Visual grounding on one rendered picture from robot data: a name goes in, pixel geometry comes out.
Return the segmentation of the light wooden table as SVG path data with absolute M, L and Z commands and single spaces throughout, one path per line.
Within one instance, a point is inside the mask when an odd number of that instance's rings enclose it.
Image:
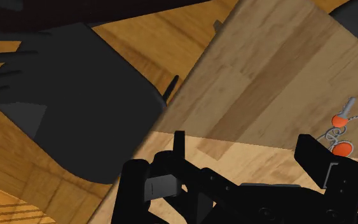
M 186 133 L 187 159 L 234 183 L 317 185 L 294 160 L 357 99 L 358 39 L 311 0 L 238 0 L 136 152 L 152 160 Z

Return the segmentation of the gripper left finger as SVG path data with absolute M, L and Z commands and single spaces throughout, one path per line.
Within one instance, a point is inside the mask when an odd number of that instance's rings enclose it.
M 158 152 L 151 163 L 125 162 L 111 224 L 172 224 L 149 212 L 155 199 L 166 201 L 186 224 L 238 224 L 238 216 L 212 191 L 221 177 L 184 157 L 185 133 L 177 130 L 171 151 Z

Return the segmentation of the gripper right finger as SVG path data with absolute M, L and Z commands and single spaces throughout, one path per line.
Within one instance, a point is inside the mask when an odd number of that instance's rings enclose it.
M 358 224 L 358 162 L 334 155 L 309 134 L 300 134 L 294 158 L 321 189 L 329 224 Z

